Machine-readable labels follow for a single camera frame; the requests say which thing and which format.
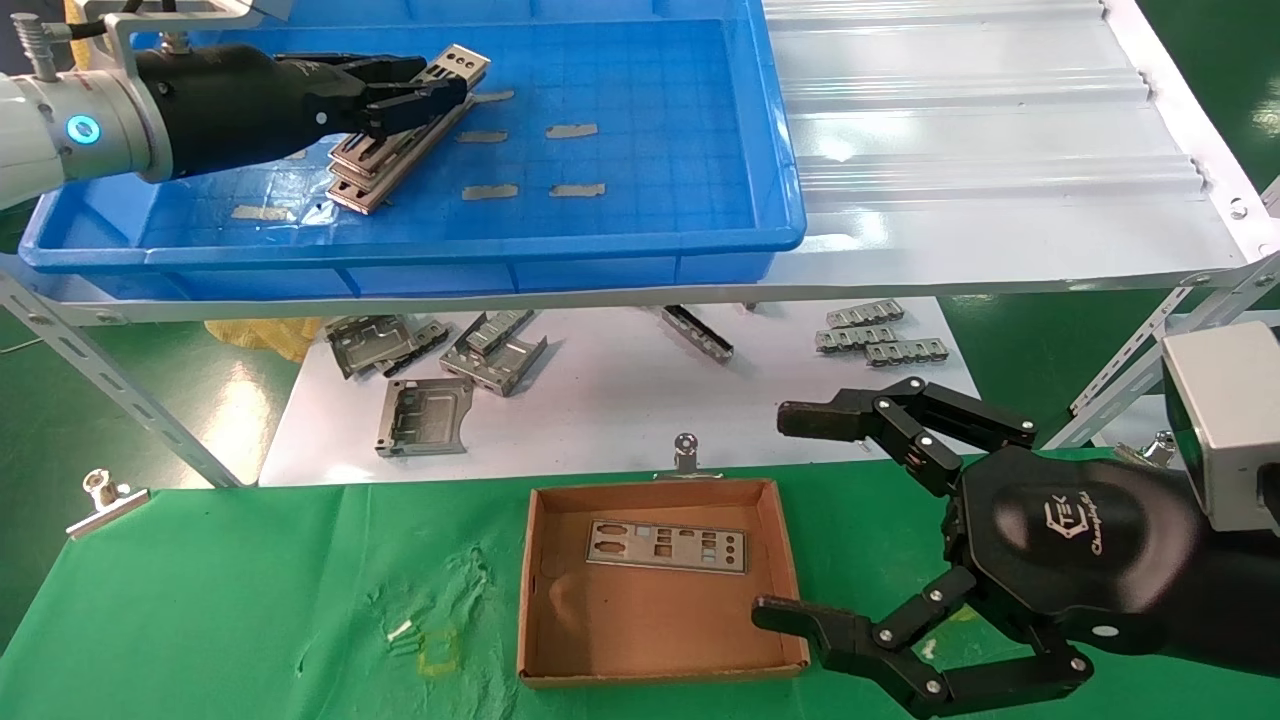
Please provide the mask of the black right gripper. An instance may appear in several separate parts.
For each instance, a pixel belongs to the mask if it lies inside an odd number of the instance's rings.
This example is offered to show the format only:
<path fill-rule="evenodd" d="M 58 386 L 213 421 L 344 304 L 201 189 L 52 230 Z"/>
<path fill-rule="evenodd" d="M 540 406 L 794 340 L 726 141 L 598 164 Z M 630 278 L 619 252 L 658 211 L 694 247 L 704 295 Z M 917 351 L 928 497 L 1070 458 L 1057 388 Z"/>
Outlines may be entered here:
<path fill-rule="evenodd" d="M 1027 450 L 1029 418 L 919 377 L 786 401 L 777 430 L 870 441 L 934 497 L 954 496 L 947 557 L 969 570 L 948 569 L 879 623 L 773 594 L 751 607 L 756 628 L 808 641 L 823 669 L 874 682 L 914 719 L 1068 697 L 1094 669 L 1066 641 L 1277 675 L 1277 537 L 1215 530 L 1181 473 L 1041 456 Z M 991 455 L 963 471 L 940 436 Z M 973 592 L 1030 656 L 950 670 L 919 657 L 915 643 Z"/>

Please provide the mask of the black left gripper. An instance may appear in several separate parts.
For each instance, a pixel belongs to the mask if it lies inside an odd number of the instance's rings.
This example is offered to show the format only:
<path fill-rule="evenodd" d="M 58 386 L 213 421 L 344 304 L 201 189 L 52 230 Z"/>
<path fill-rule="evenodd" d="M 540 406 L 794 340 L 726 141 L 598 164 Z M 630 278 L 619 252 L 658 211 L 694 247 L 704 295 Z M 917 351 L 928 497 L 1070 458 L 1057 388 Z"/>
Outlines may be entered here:
<path fill-rule="evenodd" d="M 421 81 L 422 56 L 292 53 L 250 45 L 141 53 L 138 77 L 166 136 L 169 179 L 283 159 L 329 135 L 385 138 L 461 106 L 461 78 Z"/>

